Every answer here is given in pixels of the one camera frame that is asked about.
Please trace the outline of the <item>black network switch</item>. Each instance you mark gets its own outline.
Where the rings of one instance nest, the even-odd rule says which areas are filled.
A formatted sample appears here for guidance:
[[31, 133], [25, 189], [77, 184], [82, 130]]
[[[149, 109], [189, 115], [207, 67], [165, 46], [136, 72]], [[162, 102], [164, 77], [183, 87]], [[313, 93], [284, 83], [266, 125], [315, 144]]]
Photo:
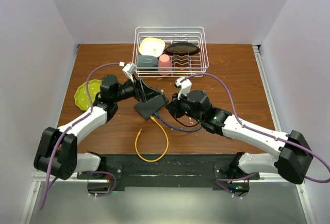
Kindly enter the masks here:
[[154, 113], [165, 107], [169, 102], [169, 99], [164, 95], [158, 95], [146, 102], [138, 102], [134, 109], [137, 111], [145, 120], [148, 120]]

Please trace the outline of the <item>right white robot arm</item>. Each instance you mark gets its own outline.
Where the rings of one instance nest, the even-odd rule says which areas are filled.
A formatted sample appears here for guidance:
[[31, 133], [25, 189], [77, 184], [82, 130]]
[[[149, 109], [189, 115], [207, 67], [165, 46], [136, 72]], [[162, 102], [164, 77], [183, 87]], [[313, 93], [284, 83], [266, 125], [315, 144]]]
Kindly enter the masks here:
[[313, 156], [308, 153], [310, 146], [302, 133], [293, 130], [286, 134], [236, 118], [231, 112], [214, 107], [201, 90], [183, 97], [173, 94], [166, 109], [175, 118], [187, 116], [194, 119], [209, 133], [238, 139], [264, 151], [263, 154], [238, 154], [229, 167], [233, 178], [267, 172], [279, 174], [297, 185], [306, 179]]

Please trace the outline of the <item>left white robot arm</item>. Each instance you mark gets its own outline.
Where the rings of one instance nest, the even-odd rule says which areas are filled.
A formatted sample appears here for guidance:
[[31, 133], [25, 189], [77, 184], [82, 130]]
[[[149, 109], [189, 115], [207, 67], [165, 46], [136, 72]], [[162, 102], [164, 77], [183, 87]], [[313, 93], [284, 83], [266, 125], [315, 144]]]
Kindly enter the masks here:
[[78, 153], [77, 147], [92, 131], [114, 117], [119, 101], [129, 98], [137, 100], [134, 109], [146, 120], [169, 101], [162, 91], [146, 85], [142, 79], [133, 77], [120, 84], [115, 75], [106, 75], [91, 108], [66, 125], [43, 131], [34, 168], [62, 180], [76, 172], [87, 171], [96, 179], [103, 178], [107, 166], [101, 156], [91, 152]]

